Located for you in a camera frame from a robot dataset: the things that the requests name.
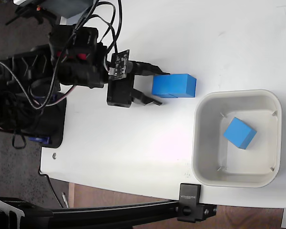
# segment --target blue cube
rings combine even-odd
[[[238,118],[234,118],[225,131],[224,137],[238,148],[246,149],[255,134],[256,130],[252,129]]]
[[[189,74],[157,75],[153,77],[152,94],[161,98],[193,98],[196,79]]]

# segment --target black mount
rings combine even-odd
[[[19,6],[17,7],[15,14],[16,16],[9,20],[5,25],[9,25],[16,21],[18,18],[23,17],[23,18],[31,18],[34,17],[38,24],[43,24],[44,19],[47,19],[50,23],[50,25],[53,27],[55,25],[55,22],[57,20],[57,16],[39,5],[44,3],[46,0],[37,0],[35,3],[29,3],[25,6]]]
[[[1,229],[118,229],[177,218],[195,223],[216,215],[200,204],[200,185],[181,184],[179,201],[101,208],[49,210],[17,198],[0,198]]]

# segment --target plastic container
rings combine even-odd
[[[237,117],[257,133],[246,150],[224,132]],[[193,173],[204,185],[263,187],[280,167],[282,107],[267,90],[208,94],[195,112]]]

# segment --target black cable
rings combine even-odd
[[[47,178],[48,183],[49,183],[50,188],[51,188],[51,191],[52,191],[53,195],[55,196],[55,199],[59,203],[60,207],[63,208],[63,205],[62,205],[61,201],[58,199],[58,196],[57,196],[57,194],[56,194],[56,192],[55,192],[55,190],[53,188],[53,185],[51,183],[50,177],[48,176],[48,174],[42,174],[41,173],[41,156],[40,156],[40,164],[39,164],[39,169],[38,169],[38,175],[41,176],[41,177],[46,177]]]
[[[122,18],[123,18],[123,14],[122,14],[122,2],[121,2],[121,0],[118,0],[118,5],[119,5],[119,26],[118,26],[118,30],[117,30],[117,33],[116,33],[116,36],[115,36],[113,45],[110,45],[110,46],[108,47],[106,54],[108,54],[108,53],[111,51],[111,49],[112,49],[113,46],[116,44],[116,41],[118,40],[118,38],[119,38],[119,36],[120,36],[120,33],[121,33]]]
[[[113,26],[109,22],[105,21],[100,15],[93,14],[93,15],[91,15],[90,18],[91,19],[92,18],[99,18],[99,19],[101,19],[103,22],[105,22],[108,25],[108,28],[111,30],[113,41],[112,41],[112,43],[110,44],[110,46],[108,47],[108,49],[106,51],[107,53],[110,52],[109,48],[111,47],[111,49],[112,49],[112,47],[116,44],[116,35],[115,35],[115,31],[114,31]]]
[[[112,13],[112,18],[111,18],[110,24],[113,25],[113,22],[114,22],[114,19],[115,19],[115,12],[116,12],[115,6],[111,2],[108,2],[108,1],[101,1],[101,2],[99,2],[98,6],[101,6],[101,5],[111,5],[112,6],[113,13]],[[104,39],[104,37],[108,34],[109,31],[110,31],[110,28],[108,27],[108,29],[106,30],[106,32],[104,33],[104,35],[101,38],[101,42]]]
[[[22,146],[15,146],[15,139],[16,139],[16,135],[20,135],[22,141],[23,141],[23,145]],[[13,139],[11,141],[11,145],[15,148],[15,149],[24,149],[27,146],[27,141],[25,140],[25,137],[22,133],[21,130],[14,130],[14,134],[13,134]]]

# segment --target white table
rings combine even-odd
[[[97,12],[111,17],[108,6]],[[89,26],[100,34],[106,28],[98,20]],[[110,35],[104,41],[109,44]],[[127,109],[106,104],[107,87],[78,87],[68,97],[62,145],[42,149],[42,172],[93,187],[178,199],[180,183],[199,184],[191,168],[197,103],[214,91],[268,89],[283,108],[277,177],[263,188],[203,186],[200,201],[286,208],[286,0],[123,0],[117,44],[119,51],[131,50],[132,60],[195,76],[196,98]],[[136,76],[136,89],[151,94],[151,87],[152,77]]]

